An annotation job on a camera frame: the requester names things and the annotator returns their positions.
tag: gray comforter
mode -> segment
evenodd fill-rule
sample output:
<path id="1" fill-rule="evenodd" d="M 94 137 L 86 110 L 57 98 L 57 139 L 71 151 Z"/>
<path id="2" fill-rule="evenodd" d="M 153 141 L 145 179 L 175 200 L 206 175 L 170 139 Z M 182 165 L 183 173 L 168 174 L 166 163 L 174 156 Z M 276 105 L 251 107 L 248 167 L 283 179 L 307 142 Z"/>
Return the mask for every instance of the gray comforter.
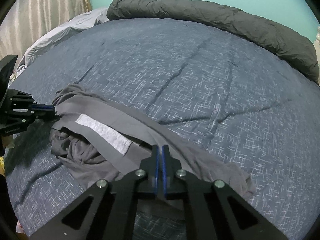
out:
<path id="1" fill-rule="evenodd" d="M 70 83 L 238 163 L 257 185 L 249 203 L 290 240 L 302 239 L 318 216 L 320 90 L 270 51 L 196 22 L 113 20 L 39 57 L 12 88 L 50 103 Z M 5 158 L 27 234 L 83 191 L 51 155 L 49 133 L 48 124 L 33 123 Z M 184 224 L 138 213 L 134 239 L 185 239 Z"/>

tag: white fabric strip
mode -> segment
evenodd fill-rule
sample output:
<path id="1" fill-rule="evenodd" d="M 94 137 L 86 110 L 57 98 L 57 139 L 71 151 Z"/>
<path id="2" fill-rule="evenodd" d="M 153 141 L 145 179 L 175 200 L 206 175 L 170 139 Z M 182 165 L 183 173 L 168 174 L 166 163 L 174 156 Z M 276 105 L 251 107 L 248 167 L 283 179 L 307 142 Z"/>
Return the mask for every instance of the white fabric strip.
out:
<path id="1" fill-rule="evenodd" d="M 122 155 L 126 154 L 130 144 L 132 143 L 131 140 L 124 137 L 121 133 L 103 123 L 98 122 L 97 120 L 94 120 L 86 114 L 81 114 L 76 120 L 76 123 L 87 126 L 94 130 Z"/>

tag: beige curtain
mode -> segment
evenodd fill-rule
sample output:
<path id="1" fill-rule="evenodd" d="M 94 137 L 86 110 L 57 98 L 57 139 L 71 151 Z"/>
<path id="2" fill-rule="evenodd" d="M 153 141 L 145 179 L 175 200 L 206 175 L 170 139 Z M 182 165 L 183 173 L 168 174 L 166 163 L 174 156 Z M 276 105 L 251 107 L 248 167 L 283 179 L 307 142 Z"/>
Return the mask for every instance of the beige curtain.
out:
<path id="1" fill-rule="evenodd" d="M 41 36 L 84 13 L 84 0 L 17 0 L 0 26 L 0 59 L 18 55 Z"/>

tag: metal screw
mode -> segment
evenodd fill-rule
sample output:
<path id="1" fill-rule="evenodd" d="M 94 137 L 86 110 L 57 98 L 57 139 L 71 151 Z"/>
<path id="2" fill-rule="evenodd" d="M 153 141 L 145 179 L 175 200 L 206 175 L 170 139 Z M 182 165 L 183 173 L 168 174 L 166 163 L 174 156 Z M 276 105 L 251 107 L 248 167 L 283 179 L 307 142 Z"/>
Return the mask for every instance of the metal screw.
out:
<path id="1" fill-rule="evenodd" d="M 99 179 L 98 181 L 97 181 L 97 183 L 96 183 L 96 185 L 98 186 L 98 187 L 105 187 L 106 185 L 107 185 L 107 181 L 106 180 L 104 180 L 104 179 Z"/>
<path id="2" fill-rule="evenodd" d="M 142 177 L 146 174 L 146 172 L 144 170 L 136 170 L 136 175 L 138 177 Z"/>
<path id="3" fill-rule="evenodd" d="M 176 175 L 178 177 L 184 177 L 186 176 L 187 172 L 185 170 L 177 170 Z"/>
<path id="4" fill-rule="evenodd" d="M 216 180 L 216 181 L 214 182 L 214 185 L 215 185 L 217 188 L 223 188 L 224 185 L 225 185 L 225 183 L 224 183 L 222 180 L 218 179 L 218 180 Z"/>

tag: bed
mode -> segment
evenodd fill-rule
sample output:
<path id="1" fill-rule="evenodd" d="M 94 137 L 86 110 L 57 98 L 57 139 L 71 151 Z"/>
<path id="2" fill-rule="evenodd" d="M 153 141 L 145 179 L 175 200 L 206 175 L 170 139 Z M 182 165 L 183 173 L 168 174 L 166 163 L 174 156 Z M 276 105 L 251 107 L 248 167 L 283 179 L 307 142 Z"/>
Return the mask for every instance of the bed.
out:
<path id="1" fill-rule="evenodd" d="M 175 12 L 188 8 L 186 0 L 167 1 Z M 157 17 L 144 15 L 136 2 Z M 282 27 L 266 20 L 277 37 L 297 42 L 290 49 L 299 48 L 300 57 L 289 57 L 283 40 L 271 52 L 236 27 L 232 33 L 225 24 L 209 26 L 209 16 L 207 24 L 183 18 L 192 18 L 188 11 L 168 16 L 174 10 L 166 10 L 166 1 L 152 2 L 114 0 L 110 21 L 45 52 L 11 88 L 50 104 L 57 90 L 74 83 L 138 109 L 221 161 L 238 163 L 257 186 L 250 205 L 290 240 L 303 239 L 320 213 L 320 88 L 312 43 L 293 30 L 282 36 Z M 195 13 L 212 15 L 192 4 Z M 51 154 L 49 133 L 48 124 L 34 122 L 5 157 L 11 203 L 27 235 L 83 192 Z M 186 239 L 185 225 L 139 212 L 134 239 Z"/>

